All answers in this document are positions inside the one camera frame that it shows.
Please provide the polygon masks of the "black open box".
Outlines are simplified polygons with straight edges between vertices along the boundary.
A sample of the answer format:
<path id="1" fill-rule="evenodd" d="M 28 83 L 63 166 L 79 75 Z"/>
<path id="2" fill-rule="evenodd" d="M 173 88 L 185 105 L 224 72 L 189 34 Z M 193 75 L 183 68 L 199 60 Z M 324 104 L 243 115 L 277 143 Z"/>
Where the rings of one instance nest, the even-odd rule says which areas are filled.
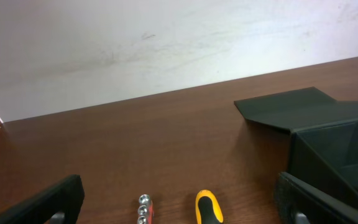
<path id="1" fill-rule="evenodd" d="M 234 104 L 244 119 L 289 133 L 289 174 L 358 209 L 358 101 L 311 87 Z"/>

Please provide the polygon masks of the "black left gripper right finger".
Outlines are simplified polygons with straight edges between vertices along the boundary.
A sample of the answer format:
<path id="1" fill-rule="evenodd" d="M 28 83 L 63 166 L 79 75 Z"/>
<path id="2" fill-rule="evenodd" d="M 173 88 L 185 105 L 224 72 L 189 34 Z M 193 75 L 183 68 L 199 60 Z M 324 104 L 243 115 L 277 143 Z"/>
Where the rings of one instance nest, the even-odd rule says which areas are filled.
<path id="1" fill-rule="evenodd" d="M 358 224 L 358 210 L 286 173 L 279 173 L 273 192 L 284 224 Z"/>

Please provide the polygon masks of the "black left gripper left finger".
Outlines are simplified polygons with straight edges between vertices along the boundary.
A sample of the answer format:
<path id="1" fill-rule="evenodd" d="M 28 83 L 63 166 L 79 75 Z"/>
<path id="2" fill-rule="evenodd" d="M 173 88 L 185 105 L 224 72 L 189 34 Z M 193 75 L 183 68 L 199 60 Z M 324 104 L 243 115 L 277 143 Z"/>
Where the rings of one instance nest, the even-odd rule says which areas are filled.
<path id="1" fill-rule="evenodd" d="M 59 212 L 64 213 L 63 223 L 76 223 L 84 198 L 81 177 L 69 175 L 0 213 L 0 224 L 45 223 Z"/>

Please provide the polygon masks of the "yellow black screwdriver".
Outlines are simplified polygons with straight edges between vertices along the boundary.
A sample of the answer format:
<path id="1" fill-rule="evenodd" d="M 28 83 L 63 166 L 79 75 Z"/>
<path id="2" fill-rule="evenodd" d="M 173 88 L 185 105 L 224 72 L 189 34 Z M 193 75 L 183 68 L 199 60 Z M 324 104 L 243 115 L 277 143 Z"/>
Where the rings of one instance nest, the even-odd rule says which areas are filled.
<path id="1" fill-rule="evenodd" d="M 224 217 L 219 202 L 209 190 L 200 190 L 195 199 L 197 224 L 223 224 Z"/>

